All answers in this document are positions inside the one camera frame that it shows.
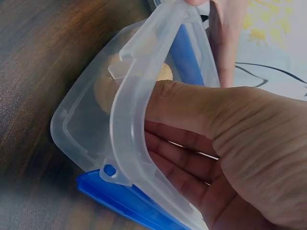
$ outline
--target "wooden table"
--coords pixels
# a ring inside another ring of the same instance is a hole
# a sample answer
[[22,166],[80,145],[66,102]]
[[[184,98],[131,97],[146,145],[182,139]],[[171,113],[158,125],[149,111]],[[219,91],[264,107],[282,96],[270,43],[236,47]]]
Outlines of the wooden table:
[[1,230],[144,229],[76,189],[82,171],[49,124],[95,55],[152,9],[147,0],[0,1]]

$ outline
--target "bread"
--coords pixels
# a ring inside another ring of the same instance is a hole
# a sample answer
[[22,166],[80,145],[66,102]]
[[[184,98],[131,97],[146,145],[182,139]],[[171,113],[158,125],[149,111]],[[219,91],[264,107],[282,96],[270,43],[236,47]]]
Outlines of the bread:
[[[108,65],[112,65],[118,61],[119,56],[117,53],[109,58]],[[160,73],[157,77],[157,81],[162,80],[173,80],[172,70],[166,63],[161,67]],[[119,83],[112,78],[108,71],[103,71],[102,75],[98,77],[94,83],[95,98],[101,109],[107,114],[110,114],[111,112],[112,103],[118,89]]]

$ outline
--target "palm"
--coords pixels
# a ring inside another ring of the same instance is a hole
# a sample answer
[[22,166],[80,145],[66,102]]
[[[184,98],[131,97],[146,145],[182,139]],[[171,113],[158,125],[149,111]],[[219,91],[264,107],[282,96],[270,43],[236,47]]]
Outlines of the palm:
[[205,152],[217,157],[210,140],[189,131],[147,121],[145,130],[147,148],[153,161],[172,185],[200,210],[209,229],[276,229],[236,193],[224,176],[219,161],[197,153]]

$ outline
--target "plastic container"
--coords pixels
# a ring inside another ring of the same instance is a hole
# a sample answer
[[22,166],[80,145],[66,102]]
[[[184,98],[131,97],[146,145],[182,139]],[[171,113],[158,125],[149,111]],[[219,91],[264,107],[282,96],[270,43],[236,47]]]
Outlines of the plastic container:
[[[125,216],[152,229],[203,230],[206,225],[200,212],[156,167],[145,144],[145,110],[164,63],[175,81],[219,87],[197,8],[182,0],[159,5],[146,21],[124,28],[106,45],[56,110],[51,135],[80,168],[86,172],[100,169],[101,182],[97,171],[79,179],[79,189],[89,196],[118,212],[125,207]],[[117,202],[123,191],[134,197],[131,188],[138,190],[140,203],[119,205],[124,202]],[[135,209],[144,202],[147,206],[142,210]],[[141,211],[147,215],[142,218],[154,224],[160,210],[168,221],[159,227],[133,217]]]

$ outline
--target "clear plastic lid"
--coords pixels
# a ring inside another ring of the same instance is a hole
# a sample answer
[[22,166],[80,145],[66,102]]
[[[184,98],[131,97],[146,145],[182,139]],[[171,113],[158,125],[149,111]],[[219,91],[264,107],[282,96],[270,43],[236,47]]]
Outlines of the clear plastic lid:
[[219,86],[208,39],[197,9],[183,1],[159,5],[121,49],[121,62],[109,67],[112,77],[123,79],[123,82],[113,101],[110,115],[110,137],[115,159],[106,159],[103,167],[112,165],[117,172],[109,177],[101,170],[100,175],[109,182],[136,185],[188,227],[204,229],[200,213],[156,167],[144,139],[144,117],[149,98],[175,37],[182,28],[188,32],[204,84]]
[[[134,35],[120,46],[127,34]],[[106,64],[111,76],[101,70]],[[159,5],[97,55],[55,112],[51,134],[85,171],[100,168],[103,180],[135,185],[190,229],[207,229],[200,212],[171,185],[146,148],[145,110],[164,67],[175,81],[219,87],[198,10],[183,0]]]

